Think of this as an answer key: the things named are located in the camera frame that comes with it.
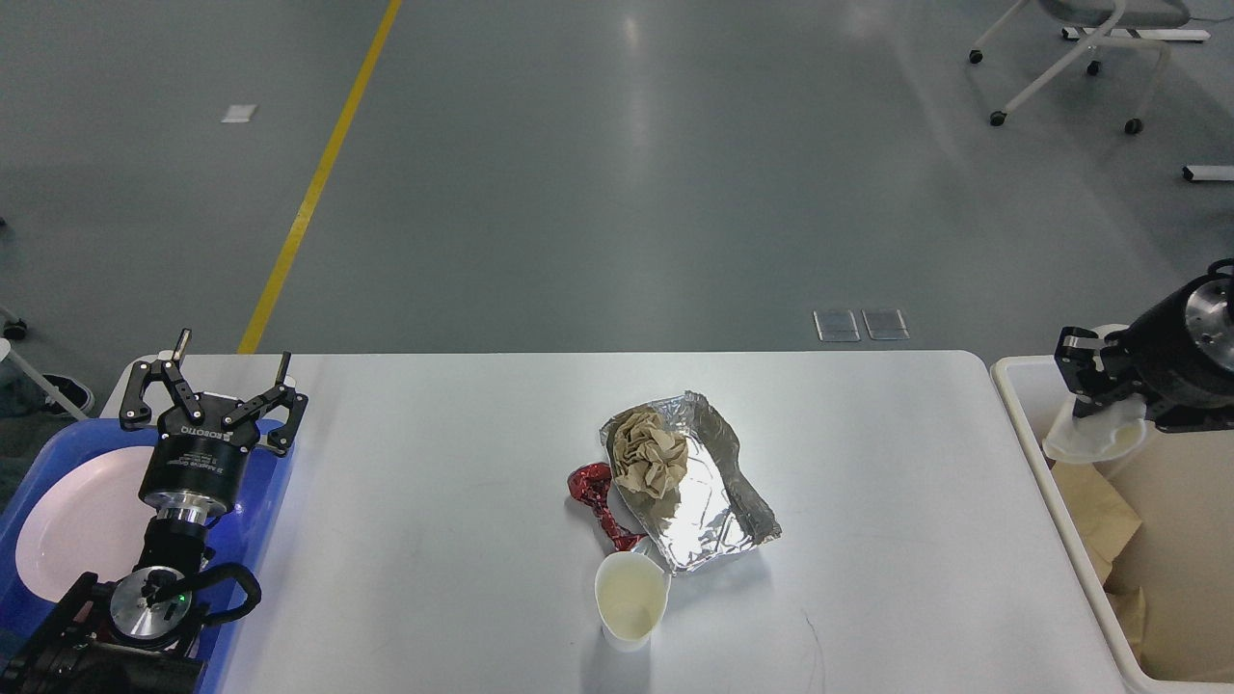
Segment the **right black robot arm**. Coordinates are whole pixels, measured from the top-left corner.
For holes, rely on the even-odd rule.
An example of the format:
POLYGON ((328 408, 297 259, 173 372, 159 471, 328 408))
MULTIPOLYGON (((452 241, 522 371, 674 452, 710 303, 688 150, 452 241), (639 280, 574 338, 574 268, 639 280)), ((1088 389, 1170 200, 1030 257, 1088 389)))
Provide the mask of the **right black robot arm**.
POLYGON ((1062 328, 1054 361, 1092 417, 1140 396, 1161 432, 1228 431, 1233 426, 1232 259, 1213 262, 1141 312, 1128 328, 1099 335, 1062 328))

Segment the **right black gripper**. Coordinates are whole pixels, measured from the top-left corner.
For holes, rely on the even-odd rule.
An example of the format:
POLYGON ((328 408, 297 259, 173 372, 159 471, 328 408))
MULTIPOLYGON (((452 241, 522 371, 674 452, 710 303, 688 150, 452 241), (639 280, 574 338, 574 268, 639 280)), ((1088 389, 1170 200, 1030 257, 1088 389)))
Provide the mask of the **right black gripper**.
POLYGON ((1072 416, 1141 399, 1146 384, 1174 403, 1153 406, 1159 431, 1233 430, 1230 295, 1230 274, 1207 274, 1169 294, 1129 328, 1061 328, 1054 361, 1075 396, 1072 416))

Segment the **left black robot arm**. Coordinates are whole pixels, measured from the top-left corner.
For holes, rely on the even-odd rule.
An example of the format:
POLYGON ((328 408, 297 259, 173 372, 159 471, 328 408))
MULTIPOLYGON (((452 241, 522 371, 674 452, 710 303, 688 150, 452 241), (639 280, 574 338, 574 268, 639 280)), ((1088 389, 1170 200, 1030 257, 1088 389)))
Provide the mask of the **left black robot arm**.
POLYGON ((195 693, 217 629, 255 610, 253 574, 283 500, 308 396, 288 377, 247 400, 181 377, 190 331, 167 359, 137 361, 120 427, 151 432, 138 499, 153 510, 122 578, 84 572, 2 671, 5 693, 195 693))

